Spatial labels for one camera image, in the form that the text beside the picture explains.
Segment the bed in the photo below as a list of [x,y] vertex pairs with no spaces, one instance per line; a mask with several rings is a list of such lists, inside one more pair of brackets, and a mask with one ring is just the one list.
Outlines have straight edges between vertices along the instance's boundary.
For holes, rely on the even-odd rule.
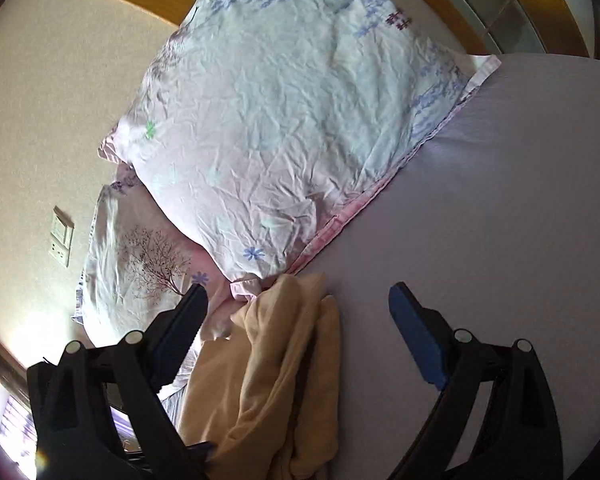
[[177,391],[200,342],[302,269],[499,63],[391,0],[197,0],[98,151],[118,174],[75,318],[106,346],[202,284],[209,316],[160,398]]
[[536,345],[570,473],[600,437],[600,62],[504,57],[302,270],[316,271],[344,334],[334,478],[387,476],[435,400],[387,313],[400,280],[453,326]]

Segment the tree print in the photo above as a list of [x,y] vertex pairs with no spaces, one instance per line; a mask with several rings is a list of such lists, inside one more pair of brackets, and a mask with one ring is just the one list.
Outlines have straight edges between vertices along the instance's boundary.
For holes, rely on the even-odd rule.
[[130,267],[138,285],[136,298],[158,299],[165,290],[184,296],[179,283],[186,273],[189,260],[184,259],[176,245],[161,231],[136,227],[124,236],[119,252]]

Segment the screw head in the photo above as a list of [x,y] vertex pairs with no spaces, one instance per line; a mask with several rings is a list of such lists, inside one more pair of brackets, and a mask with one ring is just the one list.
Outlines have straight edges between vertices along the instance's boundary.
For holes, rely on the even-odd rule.
[[533,349],[533,346],[531,346],[531,343],[529,341],[527,341],[526,339],[520,339],[518,341],[517,346],[523,352],[531,352]]
[[137,345],[142,341],[144,335],[139,330],[132,330],[127,335],[125,335],[125,341],[130,345]]
[[471,341],[471,339],[474,338],[474,336],[471,334],[471,332],[469,332],[468,330],[465,330],[464,328],[456,330],[454,332],[454,337],[456,338],[456,341],[458,341],[460,343],[468,343]]
[[68,354],[75,354],[80,348],[82,348],[80,341],[71,341],[64,347],[64,351]]

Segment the blue flower print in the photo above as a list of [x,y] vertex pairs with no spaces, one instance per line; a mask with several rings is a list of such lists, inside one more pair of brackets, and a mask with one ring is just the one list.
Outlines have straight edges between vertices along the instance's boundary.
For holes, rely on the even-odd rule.
[[205,286],[209,282],[209,276],[206,272],[198,271],[193,275],[192,282],[194,285]]
[[264,256],[264,251],[262,249],[256,249],[255,247],[247,247],[244,250],[243,256],[249,261],[259,260]]

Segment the electrical outlet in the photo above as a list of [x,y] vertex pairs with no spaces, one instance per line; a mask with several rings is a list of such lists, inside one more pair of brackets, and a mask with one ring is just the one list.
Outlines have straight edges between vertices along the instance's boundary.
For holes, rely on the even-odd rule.
[[69,266],[69,249],[62,245],[54,236],[51,237],[49,254],[51,254],[63,266]]

